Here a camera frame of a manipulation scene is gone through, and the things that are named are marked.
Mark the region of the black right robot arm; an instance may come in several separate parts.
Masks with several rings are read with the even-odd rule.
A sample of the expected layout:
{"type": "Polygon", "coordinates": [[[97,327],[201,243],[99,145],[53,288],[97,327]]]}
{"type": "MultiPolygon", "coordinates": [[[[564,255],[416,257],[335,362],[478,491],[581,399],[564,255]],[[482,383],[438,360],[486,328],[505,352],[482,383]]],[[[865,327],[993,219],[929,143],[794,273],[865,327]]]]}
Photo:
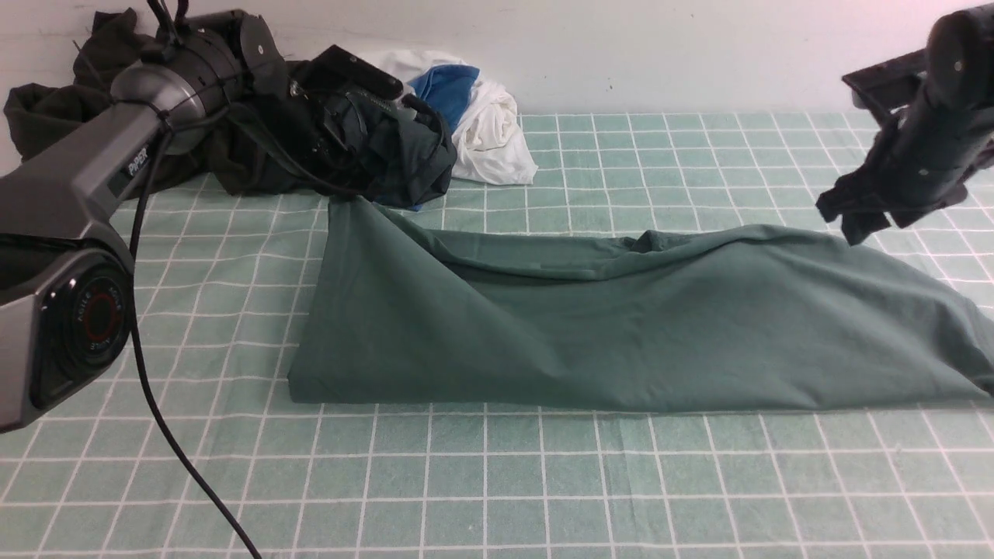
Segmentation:
{"type": "Polygon", "coordinates": [[[922,50],[843,82],[880,125],[865,162],[816,202],[850,245],[964,202],[967,181],[992,166],[991,4],[940,18],[922,50]]]}

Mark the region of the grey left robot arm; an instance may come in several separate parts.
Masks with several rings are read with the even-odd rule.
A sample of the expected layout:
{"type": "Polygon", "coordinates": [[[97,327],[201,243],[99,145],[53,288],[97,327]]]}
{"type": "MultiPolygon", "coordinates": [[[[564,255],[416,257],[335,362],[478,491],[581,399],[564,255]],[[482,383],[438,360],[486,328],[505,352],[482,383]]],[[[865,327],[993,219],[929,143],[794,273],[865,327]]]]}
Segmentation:
{"type": "Polygon", "coordinates": [[[99,377],[137,328],[137,245],[110,220],[146,198],[167,155],[219,123],[295,179],[330,179],[358,152],[334,98],[409,116],[411,89],[341,49],[320,59],[323,88],[292,81],[262,17],[241,9],[188,16],[149,7],[159,28],[109,87],[109,107],[2,178],[2,431],[39,420],[99,377]]]}

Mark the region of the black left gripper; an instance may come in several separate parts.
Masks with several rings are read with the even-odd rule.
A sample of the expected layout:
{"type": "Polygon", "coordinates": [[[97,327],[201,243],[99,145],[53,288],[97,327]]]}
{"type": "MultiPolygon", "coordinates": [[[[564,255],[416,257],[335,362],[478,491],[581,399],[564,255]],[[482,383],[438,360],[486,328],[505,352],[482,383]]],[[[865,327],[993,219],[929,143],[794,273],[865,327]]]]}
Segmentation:
{"type": "Polygon", "coordinates": [[[401,156],[400,78],[333,45],[289,61],[284,140],[294,156],[401,156]]]}

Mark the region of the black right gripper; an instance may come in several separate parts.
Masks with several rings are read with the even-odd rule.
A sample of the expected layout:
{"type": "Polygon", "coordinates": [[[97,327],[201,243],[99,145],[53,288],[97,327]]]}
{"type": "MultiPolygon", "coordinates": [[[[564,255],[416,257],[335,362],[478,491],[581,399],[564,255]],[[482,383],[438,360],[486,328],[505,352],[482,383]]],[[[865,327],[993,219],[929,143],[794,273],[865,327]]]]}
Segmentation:
{"type": "Polygon", "coordinates": [[[816,208],[842,220],[850,245],[892,225],[909,227],[965,201],[967,181],[992,166],[992,107],[951,109],[916,100],[888,118],[864,163],[840,176],[816,208]]]}

